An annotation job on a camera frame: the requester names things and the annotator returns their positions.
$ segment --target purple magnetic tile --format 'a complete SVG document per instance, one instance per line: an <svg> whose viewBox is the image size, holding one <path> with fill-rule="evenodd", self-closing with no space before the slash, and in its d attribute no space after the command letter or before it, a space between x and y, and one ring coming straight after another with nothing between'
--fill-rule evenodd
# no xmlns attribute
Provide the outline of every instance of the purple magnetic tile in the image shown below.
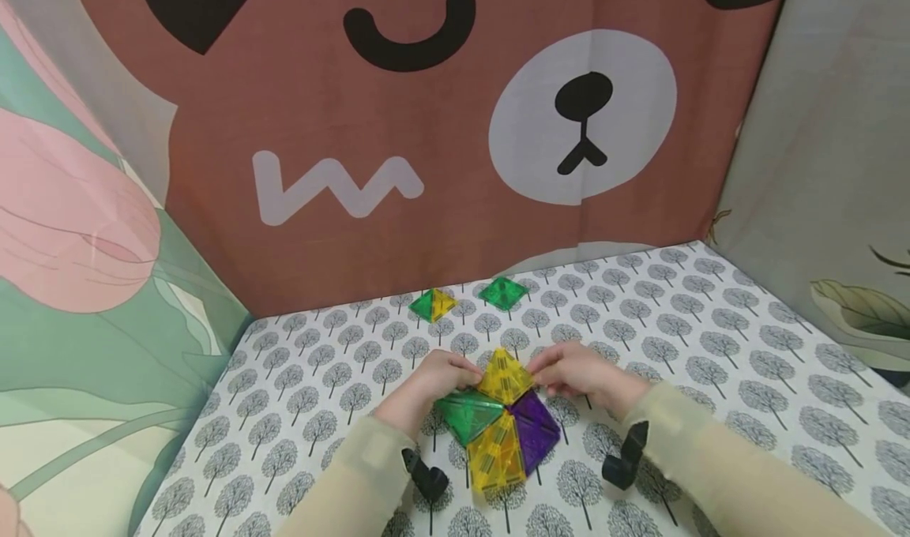
<svg viewBox="0 0 910 537"><path fill-rule="evenodd" d="M547 411L547 407L541 403L537 393L533 391L528 391L521 395L521 398L516 400L513 406L509 407L509 412L516 416L525 417L529 422L540 425L541 428L554 430L557 434L559 432L556 421L553 421L553 417Z"/></svg>
<svg viewBox="0 0 910 537"><path fill-rule="evenodd" d="M515 415L515 429L521 459L525 462L525 475L529 477L559 442L559 431L540 428L540 424L521 415Z"/></svg>
<svg viewBox="0 0 910 537"><path fill-rule="evenodd" d="M517 441L525 460L525 475L530 476L547 453L559 442L559 428L537 393L529 391L511 405Z"/></svg>

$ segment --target yellow magnetic tile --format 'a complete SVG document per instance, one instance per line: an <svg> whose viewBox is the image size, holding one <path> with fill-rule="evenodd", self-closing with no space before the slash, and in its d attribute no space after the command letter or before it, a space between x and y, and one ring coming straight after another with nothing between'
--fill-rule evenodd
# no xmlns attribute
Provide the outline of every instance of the yellow magnetic tile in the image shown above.
<svg viewBox="0 0 910 537"><path fill-rule="evenodd" d="M431 321L436 322L440 317L443 317L446 312L455 308L455 304L457 304L455 298L448 296L448 294L443 291L433 289Z"/></svg>
<svg viewBox="0 0 910 537"><path fill-rule="evenodd" d="M525 481L515 418L508 412L468 443L468 456L474 491L478 493Z"/></svg>
<svg viewBox="0 0 910 537"><path fill-rule="evenodd" d="M477 391L499 403L511 405L533 386L531 374L508 351L497 347L483 372L483 380L480 380Z"/></svg>

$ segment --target child's hand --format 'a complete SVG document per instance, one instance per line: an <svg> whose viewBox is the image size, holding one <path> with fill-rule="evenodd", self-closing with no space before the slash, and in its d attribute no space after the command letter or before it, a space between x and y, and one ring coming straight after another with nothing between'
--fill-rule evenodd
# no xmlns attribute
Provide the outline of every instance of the child's hand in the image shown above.
<svg viewBox="0 0 910 537"><path fill-rule="evenodd" d="M435 403L455 389L473 387L483 379L483 370L451 351L433 350L408 377L414 396Z"/></svg>
<svg viewBox="0 0 910 537"><path fill-rule="evenodd" d="M374 416L417 441L420 423L437 400L455 389L477 385L482 377L483 371L465 357L433 350L411 377L376 407Z"/></svg>
<svg viewBox="0 0 910 537"><path fill-rule="evenodd" d="M578 341L547 347L528 363L528 373L550 395L588 395L621 421L651 388L650 382L619 369Z"/></svg>

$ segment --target beige sleeve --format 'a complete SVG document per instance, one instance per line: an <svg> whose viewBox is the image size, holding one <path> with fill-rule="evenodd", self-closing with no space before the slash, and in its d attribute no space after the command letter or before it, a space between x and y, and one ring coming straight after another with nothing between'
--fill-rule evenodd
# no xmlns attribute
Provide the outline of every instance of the beige sleeve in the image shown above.
<svg viewBox="0 0 910 537"><path fill-rule="evenodd" d="M401 451L414 446L400 430L361 418L275 537L382 535L411 482Z"/></svg>
<svg viewBox="0 0 910 537"><path fill-rule="evenodd" d="M655 385L624 426L648 421L645 455L724 536L887 536L821 484L715 422L669 383Z"/></svg>

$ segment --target cartoon bear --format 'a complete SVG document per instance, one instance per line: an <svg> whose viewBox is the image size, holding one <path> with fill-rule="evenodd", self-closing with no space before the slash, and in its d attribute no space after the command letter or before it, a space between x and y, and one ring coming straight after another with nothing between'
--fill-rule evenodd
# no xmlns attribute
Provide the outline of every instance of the cartoon bear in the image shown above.
<svg viewBox="0 0 910 537"><path fill-rule="evenodd" d="M167 211L282 314L700 238L779 0L82 0Z"/></svg>

